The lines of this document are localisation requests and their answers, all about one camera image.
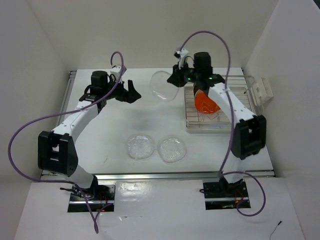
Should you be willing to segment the orange plate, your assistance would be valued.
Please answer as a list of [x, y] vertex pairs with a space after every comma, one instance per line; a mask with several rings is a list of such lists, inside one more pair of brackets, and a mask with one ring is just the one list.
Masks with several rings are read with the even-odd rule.
[[202, 90], [198, 90], [194, 95], [194, 105], [198, 112], [211, 115], [221, 108], [211, 100]]

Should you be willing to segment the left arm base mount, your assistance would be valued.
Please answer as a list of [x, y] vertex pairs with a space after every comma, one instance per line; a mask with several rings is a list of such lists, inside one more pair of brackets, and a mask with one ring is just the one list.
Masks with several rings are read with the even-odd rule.
[[[115, 184], [107, 184], [99, 186], [100, 191], [96, 196], [86, 194], [88, 205], [93, 213], [99, 211], [113, 212], [115, 208]], [[86, 201], [81, 192], [73, 186], [72, 188], [59, 188], [61, 191], [69, 192], [68, 213], [85, 213], [89, 212]]]

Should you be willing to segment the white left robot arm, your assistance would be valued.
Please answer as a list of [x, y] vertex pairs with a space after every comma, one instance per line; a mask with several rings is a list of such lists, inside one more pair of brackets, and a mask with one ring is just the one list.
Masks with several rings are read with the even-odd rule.
[[79, 164], [75, 142], [86, 126], [98, 116], [107, 101], [116, 99], [132, 104], [142, 96], [134, 88], [132, 80], [124, 87], [125, 67], [115, 65], [110, 72], [96, 70], [90, 77], [78, 104], [64, 121], [51, 131], [38, 136], [37, 165], [41, 170], [59, 174], [65, 180], [78, 185], [88, 200], [95, 199], [101, 190], [97, 177], [85, 171]]

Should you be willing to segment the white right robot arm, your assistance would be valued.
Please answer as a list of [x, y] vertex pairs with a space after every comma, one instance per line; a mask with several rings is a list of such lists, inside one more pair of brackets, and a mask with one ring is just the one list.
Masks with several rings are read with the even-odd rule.
[[237, 189], [246, 171], [246, 158], [257, 155], [266, 145], [267, 120], [246, 107], [227, 85], [227, 78], [213, 72], [208, 52], [197, 52], [193, 56], [193, 66], [186, 62], [189, 52], [177, 50], [174, 56], [178, 63], [173, 66], [167, 82], [181, 88], [192, 83], [213, 102], [231, 122], [230, 143], [227, 156], [219, 169], [219, 192], [226, 197]]

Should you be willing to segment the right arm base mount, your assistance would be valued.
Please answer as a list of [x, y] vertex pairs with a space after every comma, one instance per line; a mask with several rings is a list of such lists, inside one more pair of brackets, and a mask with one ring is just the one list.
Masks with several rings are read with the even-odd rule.
[[199, 192], [204, 195], [206, 210], [236, 209], [238, 203], [240, 203], [240, 209], [251, 208], [247, 185], [244, 181], [229, 192], [223, 192], [218, 182], [203, 182]]

